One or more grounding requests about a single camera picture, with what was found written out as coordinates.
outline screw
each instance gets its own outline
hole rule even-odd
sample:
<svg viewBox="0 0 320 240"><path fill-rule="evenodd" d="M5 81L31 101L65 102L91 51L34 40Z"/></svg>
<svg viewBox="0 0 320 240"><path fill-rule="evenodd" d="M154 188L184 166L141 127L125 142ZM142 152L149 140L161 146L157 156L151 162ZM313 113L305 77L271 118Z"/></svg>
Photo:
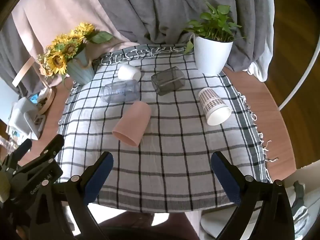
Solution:
<svg viewBox="0 0 320 240"><path fill-rule="evenodd" d="M250 176L250 175L247 175L247 176L245 176L245 180L249 181L249 182L252 182L254 180L254 178L252 176Z"/></svg>
<svg viewBox="0 0 320 240"><path fill-rule="evenodd" d="M282 181L279 180L279 179L276 179L276 184L277 184L278 186L282 186L282 185L283 185Z"/></svg>
<svg viewBox="0 0 320 240"><path fill-rule="evenodd" d="M80 179L80 177L79 177L78 175L74 175L74 176L71 177L71 181L72 181L72 182L76 182L76 181L78 181L79 179Z"/></svg>
<svg viewBox="0 0 320 240"><path fill-rule="evenodd" d="M41 185L42 186L47 186L49 184L49 181L47 179L45 179L44 181L42 181Z"/></svg>

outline clear plastic cup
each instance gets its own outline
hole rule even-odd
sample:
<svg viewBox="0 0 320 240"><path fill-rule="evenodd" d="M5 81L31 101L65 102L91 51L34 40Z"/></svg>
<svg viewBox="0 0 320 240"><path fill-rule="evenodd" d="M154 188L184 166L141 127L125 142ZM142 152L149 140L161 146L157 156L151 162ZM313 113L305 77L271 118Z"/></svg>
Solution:
<svg viewBox="0 0 320 240"><path fill-rule="evenodd" d="M114 82L102 88L101 100L107 103L121 103L137 100L140 89L136 80Z"/></svg>

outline light blue vase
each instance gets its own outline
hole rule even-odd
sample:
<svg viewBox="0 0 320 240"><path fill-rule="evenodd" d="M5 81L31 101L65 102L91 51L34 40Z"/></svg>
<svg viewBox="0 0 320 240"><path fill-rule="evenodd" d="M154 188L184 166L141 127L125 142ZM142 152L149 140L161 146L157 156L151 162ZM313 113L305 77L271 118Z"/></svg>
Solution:
<svg viewBox="0 0 320 240"><path fill-rule="evenodd" d="M79 85L86 85L94 78L91 61L86 55L84 48L77 56L67 63L67 73Z"/></svg>

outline plaid tablecloth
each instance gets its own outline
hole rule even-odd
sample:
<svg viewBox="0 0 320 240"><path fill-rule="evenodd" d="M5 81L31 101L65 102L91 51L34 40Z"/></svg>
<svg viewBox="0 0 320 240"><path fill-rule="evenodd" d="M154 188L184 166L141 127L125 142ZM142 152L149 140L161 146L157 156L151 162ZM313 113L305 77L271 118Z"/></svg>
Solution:
<svg viewBox="0 0 320 240"><path fill-rule="evenodd" d="M58 131L65 137L57 158L64 172L61 181L82 174L109 151L114 167L97 203L138 212L184 212L230 203L210 169L214 151L222 151L243 174L268 181L256 125L241 95L223 72L205 77L196 69L193 53L183 51L179 46L140 45L103 55L94 80L74 88L66 102ZM119 63L126 60L141 70L140 100L152 108L137 148L111 134L132 102L108 104L98 97L101 87L118 81ZM173 66L185 74L185 86L157 95L151 76ZM221 125L206 124L198 100L204 87L212 87L232 109Z"/></svg>

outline person's leg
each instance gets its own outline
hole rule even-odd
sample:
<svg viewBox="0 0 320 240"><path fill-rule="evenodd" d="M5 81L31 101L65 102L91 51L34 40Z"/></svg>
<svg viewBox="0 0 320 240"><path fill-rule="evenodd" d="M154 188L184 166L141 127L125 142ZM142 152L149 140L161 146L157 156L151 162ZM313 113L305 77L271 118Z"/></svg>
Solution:
<svg viewBox="0 0 320 240"><path fill-rule="evenodd" d="M103 221L100 227L151 227L154 214L126 211L116 217Z"/></svg>
<svg viewBox="0 0 320 240"><path fill-rule="evenodd" d="M199 240L185 213L171 213L167 221L147 229L185 240Z"/></svg>

